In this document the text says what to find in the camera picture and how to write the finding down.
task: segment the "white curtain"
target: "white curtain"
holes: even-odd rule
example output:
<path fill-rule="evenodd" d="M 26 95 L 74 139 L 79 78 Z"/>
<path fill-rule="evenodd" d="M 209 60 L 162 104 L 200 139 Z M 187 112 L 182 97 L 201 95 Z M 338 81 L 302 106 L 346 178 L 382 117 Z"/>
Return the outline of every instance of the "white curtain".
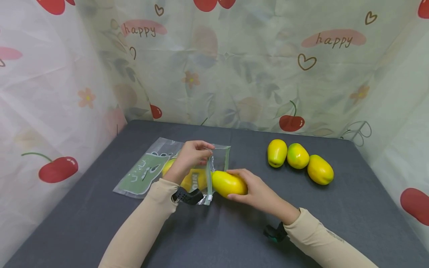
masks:
<path fill-rule="evenodd" d="M 0 267 L 125 118 L 352 140 L 429 249 L 426 0 L 0 3 Z"/>

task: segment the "red cherry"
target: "red cherry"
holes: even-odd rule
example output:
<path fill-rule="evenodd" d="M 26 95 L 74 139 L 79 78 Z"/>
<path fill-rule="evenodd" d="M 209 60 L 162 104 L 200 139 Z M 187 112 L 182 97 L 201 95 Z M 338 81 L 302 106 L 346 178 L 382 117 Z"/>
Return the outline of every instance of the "red cherry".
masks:
<path fill-rule="evenodd" d="M 236 2 L 236 0 L 218 0 L 219 4 L 225 8 L 230 9 Z"/>
<path fill-rule="evenodd" d="M 63 181 L 78 171 L 78 162 L 73 157 L 60 157 L 39 170 L 39 178 L 53 184 Z"/>
<path fill-rule="evenodd" d="M 195 3 L 195 6 L 199 10 L 204 12 L 212 11 L 215 8 L 216 4 L 218 3 L 217 0 L 193 0 L 193 2 Z"/>
<path fill-rule="evenodd" d="M 417 12 L 421 18 L 429 18 L 429 1 L 422 0 L 419 6 L 419 11 Z"/>
<path fill-rule="evenodd" d="M 158 119 L 158 118 L 160 118 L 162 116 L 161 109 L 159 109 L 155 105 L 151 104 L 151 111 L 152 111 L 152 116 L 154 117 L 154 119 Z"/>
<path fill-rule="evenodd" d="M 305 120 L 300 116 L 283 115 L 278 124 L 283 131 L 294 132 L 304 126 Z"/>
<path fill-rule="evenodd" d="M 64 0 L 36 0 L 47 12 L 54 15 L 61 15 L 66 9 Z"/>
<path fill-rule="evenodd" d="M 429 226 L 429 196 L 415 188 L 407 188 L 402 192 L 400 201 L 406 212 Z"/>

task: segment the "black strap buckle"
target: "black strap buckle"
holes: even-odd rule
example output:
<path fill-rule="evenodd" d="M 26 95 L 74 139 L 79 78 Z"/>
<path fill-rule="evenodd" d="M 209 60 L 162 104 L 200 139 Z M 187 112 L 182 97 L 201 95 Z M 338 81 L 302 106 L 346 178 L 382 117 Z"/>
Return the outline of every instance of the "black strap buckle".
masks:
<path fill-rule="evenodd" d="M 280 243 L 287 236 L 287 233 L 284 230 L 283 223 L 280 222 L 277 229 L 274 229 L 271 225 L 267 225 L 264 229 L 264 236 L 270 238 L 274 242 Z"/>
<path fill-rule="evenodd" d="M 196 205 L 204 198 L 204 195 L 199 189 L 195 189 L 188 193 L 183 187 L 179 187 L 173 196 L 188 205 Z"/>

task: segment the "person's left hand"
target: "person's left hand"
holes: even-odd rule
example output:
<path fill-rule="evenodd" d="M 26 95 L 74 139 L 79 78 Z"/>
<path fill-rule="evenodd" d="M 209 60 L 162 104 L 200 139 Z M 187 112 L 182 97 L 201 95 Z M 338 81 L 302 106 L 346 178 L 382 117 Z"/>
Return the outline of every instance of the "person's left hand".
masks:
<path fill-rule="evenodd" d="M 191 168 L 196 165 L 205 165 L 207 158 L 213 153 L 215 146 L 205 141 L 185 142 L 177 159 L 164 175 L 163 179 L 180 185 Z"/>

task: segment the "gray tablecloth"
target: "gray tablecloth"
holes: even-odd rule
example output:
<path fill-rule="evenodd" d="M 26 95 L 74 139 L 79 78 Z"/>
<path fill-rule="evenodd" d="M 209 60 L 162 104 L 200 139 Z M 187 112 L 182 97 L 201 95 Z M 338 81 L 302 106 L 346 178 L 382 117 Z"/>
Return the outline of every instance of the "gray tablecloth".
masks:
<path fill-rule="evenodd" d="M 308 209 L 379 267 L 429 267 L 429 255 L 353 143 L 238 129 L 132 121 L 6 264 L 7 268 L 97 267 L 117 229 L 141 200 L 112 192 L 158 137 L 231 145 L 230 168 L 247 168 L 282 198 Z M 301 143 L 335 171 L 327 187 L 305 171 L 271 168 L 272 139 Z M 215 194 L 210 206 L 180 204 L 143 267 L 318 267 L 290 241 L 263 236 L 279 220 Z"/>

